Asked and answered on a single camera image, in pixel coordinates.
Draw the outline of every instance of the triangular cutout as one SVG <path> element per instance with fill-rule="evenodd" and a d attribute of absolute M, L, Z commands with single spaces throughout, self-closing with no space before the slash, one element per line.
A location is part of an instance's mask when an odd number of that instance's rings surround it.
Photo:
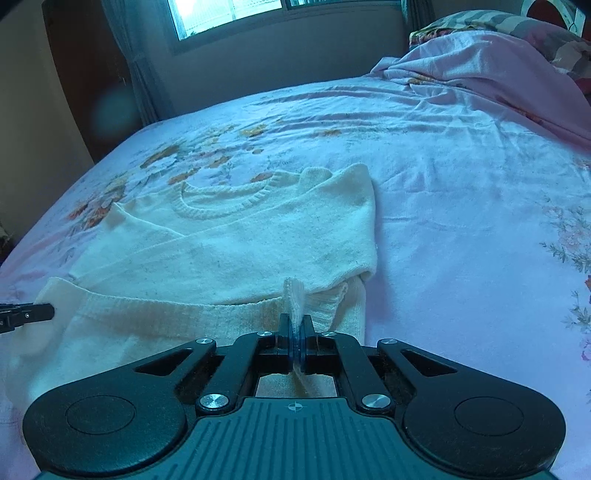
<path fill-rule="evenodd" d="M 449 375 L 456 373 L 456 370 L 447 365 L 443 365 L 426 356 L 422 356 L 412 350 L 403 350 L 402 354 L 412 363 L 421 375 L 424 377 L 438 377 L 439 375 Z"/>
<path fill-rule="evenodd" d="M 186 348 L 184 350 L 179 350 L 177 352 L 171 353 L 164 358 L 159 358 L 158 360 L 154 360 L 149 364 L 141 365 L 140 367 L 136 368 L 135 371 L 141 374 L 148 374 L 148 375 L 156 375 L 158 377 L 166 377 L 166 375 L 170 375 L 174 372 L 174 369 L 177 368 L 183 361 L 191 355 L 190 348 Z"/>

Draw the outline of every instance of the crosshair symbol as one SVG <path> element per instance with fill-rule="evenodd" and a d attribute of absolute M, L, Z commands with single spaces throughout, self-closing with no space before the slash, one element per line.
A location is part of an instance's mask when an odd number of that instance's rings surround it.
<path fill-rule="evenodd" d="M 287 408 L 289 408 L 291 411 L 300 411 L 302 408 L 304 408 L 304 406 L 301 403 L 295 401 L 290 403 Z"/>

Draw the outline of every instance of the black clamp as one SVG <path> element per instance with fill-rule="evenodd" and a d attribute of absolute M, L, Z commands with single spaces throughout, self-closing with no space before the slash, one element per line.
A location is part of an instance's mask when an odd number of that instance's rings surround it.
<path fill-rule="evenodd" d="M 55 314 L 49 303 L 0 303 L 0 333 L 12 332 L 25 323 L 46 322 Z"/>

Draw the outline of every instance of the ribbed neckline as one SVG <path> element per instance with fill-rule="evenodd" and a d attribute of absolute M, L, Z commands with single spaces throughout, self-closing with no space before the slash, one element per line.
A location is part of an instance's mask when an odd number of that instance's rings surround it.
<path fill-rule="evenodd" d="M 283 171 L 276 171 L 273 175 L 264 181 L 256 182 L 256 183 L 247 183 L 246 185 L 241 185 L 238 187 L 229 187 L 229 186 L 218 186 L 218 187 L 194 187 L 188 184 L 186 181 L 177 184 L 177 187 L 173 191 L 173 198 L 172 198 L 172 207 L 176 213 L 180 216 L 185 218 L 193 218 L 193 219 L 210 219 L 210 218 L 219 218 L 225 215 L 230 215 L 231 213 L 240 212 L 245 210 L 257 203 L 266 199 L 274 190 L 278 187 L 281 187 L 286 179 L 286 176 L 289 175 L 287 172 Z M 213 208 L 213 209 L 206 209 L 206 208 L 198 208 L 198 207 L 191 207 L 184 199 L 184 195 L 186 193 L 194 193 L 194 194 L 222 194 L 222 193 L 236 193 L 240 194 L 243 192 L 248 192 L 253 190 L 254 186 L 259 186 L 258 190 L 249 196 L 244 201 L 232 205 L 231 207 L 227 208 Z"/>

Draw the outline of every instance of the window frame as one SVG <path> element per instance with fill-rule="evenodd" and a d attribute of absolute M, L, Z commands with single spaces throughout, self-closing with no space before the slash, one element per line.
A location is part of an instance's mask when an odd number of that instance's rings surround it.
<path fill-rule="evenodd" d="M 401 0 L 336 0 L 325 4 L 299 5 L 297 7 L 291 7 L 290 0 L 281 0 L 280 9 L 278 8 L 268 12 L 251 15 L 249 17 L 239 18 L 192 35 L 183 40 L 179 40 L 175 23 L 180 20 L 180 16 L 177 20 L 174 19 L 173 9 L 170 7 L 168 0 L 160 0 L 158 4 L 164 35 L 168 42 L 168 48 L 174 56 L 202 47 L 209 43 L 214 43 L 223 38 L 228 38 L 245 31 L 260 28 L 264 25 L 287 22 L 304 17 L 347 12 L 352 9 L 358 11 L 359 8 L 364 10 L 375 10 L 376 7 L 384 6 L 391 6 L 398 10 L 401 8 Z"/>

